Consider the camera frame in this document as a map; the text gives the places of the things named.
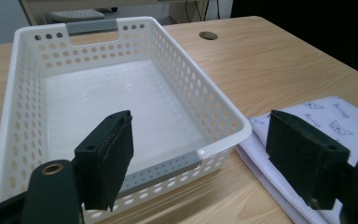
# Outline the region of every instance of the black object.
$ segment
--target black object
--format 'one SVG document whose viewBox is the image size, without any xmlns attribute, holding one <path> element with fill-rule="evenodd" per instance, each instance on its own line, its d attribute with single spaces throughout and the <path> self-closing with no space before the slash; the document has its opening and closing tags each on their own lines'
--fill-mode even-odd
<svg viewBox="0 0 358 224">
<path fill-rule="evenodd" d="M 358 70 L 358 0 L 234 0 L 231 18 L 259 16 Z"/>
<path fill-rule="evenodd" d="M 312 209 L 343 203 L 342 223 L 358 223 L 358 163 L 350 151 L 305 120 L 282 111 L 270 113 L 266 151 L 274 166 Z"/>
<path fill-rule="evenodd" d="M 0 223 L 84 223 L 86 209 L 113 207 L 133 155 L 131 112 L 104 119 L 70 161 L 37 167 L 28 191 L 0 203 Z"/>
</svg>

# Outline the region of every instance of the round desk hole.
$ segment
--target round desk hole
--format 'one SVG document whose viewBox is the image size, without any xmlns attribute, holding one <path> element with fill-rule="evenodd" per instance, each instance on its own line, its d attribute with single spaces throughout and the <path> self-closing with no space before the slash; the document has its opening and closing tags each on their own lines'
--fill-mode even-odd
<svg viewBox="0 0 358 224">
<path fill-rule="evenodd" d="M 209 32 L 209 31 L 202 31 L 200 33 L 200 37 L 202 39 L 206 39 L 206 40 L 215 40 L 215 39 L 217 39 L 218 36 L 217 36 L 217 34 Z"/>
</svg>

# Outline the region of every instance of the basket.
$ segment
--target basket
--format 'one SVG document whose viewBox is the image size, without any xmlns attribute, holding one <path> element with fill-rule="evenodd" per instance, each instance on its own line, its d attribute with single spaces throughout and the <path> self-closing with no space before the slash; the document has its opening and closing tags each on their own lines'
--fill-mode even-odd
<svg viewBox="0 0 358 224">
<path fill-rule="evenodd" d="M 133 116 L 128 175 L 191 152 L 200 165 L 117 199 L 113 212 L 85 211 L 87 223 L 218 170 L 250 135 L 247 118 L 154 19 L 117 19 L 117 28 L 117 40 L 82 46 L 65 24 L 16 32 L 0 126 L 0 202 L 26 191 L 40 164 L 71 160 L 118 111 Z"/>
</svg>

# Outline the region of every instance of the dark background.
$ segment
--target dark background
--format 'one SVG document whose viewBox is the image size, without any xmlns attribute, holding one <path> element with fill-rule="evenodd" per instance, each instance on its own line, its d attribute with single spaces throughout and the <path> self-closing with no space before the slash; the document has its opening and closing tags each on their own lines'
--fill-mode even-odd
<svg viewBox="0 0 358 224">
<path fill-rule="evenodd" d="M 231 17 L 259 16 L 358 71 L 358 0 L 234 0 Z"/>
</svg>

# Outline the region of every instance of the towel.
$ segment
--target towel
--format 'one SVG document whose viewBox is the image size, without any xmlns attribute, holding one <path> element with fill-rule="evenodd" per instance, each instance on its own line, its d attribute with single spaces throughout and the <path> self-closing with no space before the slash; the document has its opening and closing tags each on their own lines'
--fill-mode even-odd
<svg viewBox="0 0 358 224">
<path fill-rule="evenodd" d="M 280 109 L 305 120 L 351 151 L 348 163 L 358 162 L 358 108 L 339 96 L 329 96 Z M 332 210 L 312 210 L 269 161 L 266 152 L 269 113 L 250 118 L 253 133 L 237 147 L 242 160 L 295 223 L 339 223 L 342 203 Z"/>
</svg>

